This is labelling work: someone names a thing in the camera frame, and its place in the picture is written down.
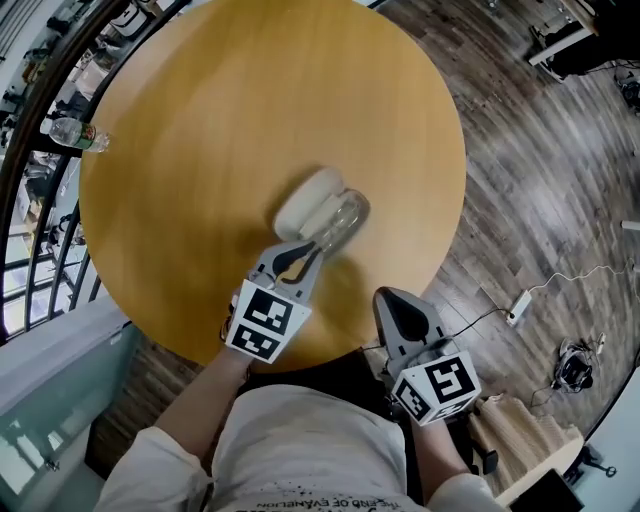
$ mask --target white lid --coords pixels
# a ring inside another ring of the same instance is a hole
[[[44,133],[47,135],[51,131],[51,127],[53,126],[53,119],[45,118],[40,125],[40,133]]]

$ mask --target gray wood plank floor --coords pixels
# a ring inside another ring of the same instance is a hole
[[[623,219],[640,218],[640,158],[633,156],[640,119],[627,110],[613,71],[558,84],[526,63],[528,28],[561,23],[556,3],[502,1],[491,12],[484,0],[389,0],[380,12],[438,67],[464,130],[464,210],[451,250],[424,294],[449,333],[493,307],[510,307],[523,289],[554,272],[576,275],[598,264],[619,270],[640,253],[637,237],[619,227]],[[533,294],[517,328],[496,314],[456,342],[472,352],[487,393],[507,392],[529,404],[532,392],[550,383],[565,337],[591,341],[605,332],[593,388],[556,393],[535,409],[586,433],[640,347],[631,274],[599,270],[588,280],[556,279]],[[108,474],[136,432],[152,424],[198,371],[194,363],[143,343],[122,395],[94,425],[91,465]],[[536,402],[547,396],[540,392]]]

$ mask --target black trousers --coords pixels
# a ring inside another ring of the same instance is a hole
[[[396,419],[392,418],[386,388],[373,375],[362,351],[351,352],[334,361],[305,370],[251,374],[238,391],[238,396],[252,389],[276,384],[313,389],[398,423],[405,438],[407,495],[419,505],[423,504],[411,420],[407,415]]]

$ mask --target person's left arm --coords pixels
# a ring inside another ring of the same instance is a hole
[[[224,347],[116,464],[96,512],[184,510],[209,479],[200,461],[243,383],[251,358]]]

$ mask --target plastic bottle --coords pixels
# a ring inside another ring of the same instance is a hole
[[[93,153],[101,153],[109,146],[108,133],[98,130],[92,124],[83,123],[71,117],[61,117],[55,121],[46,119],[43,130],[48,131],[49,137],[61,146]]]

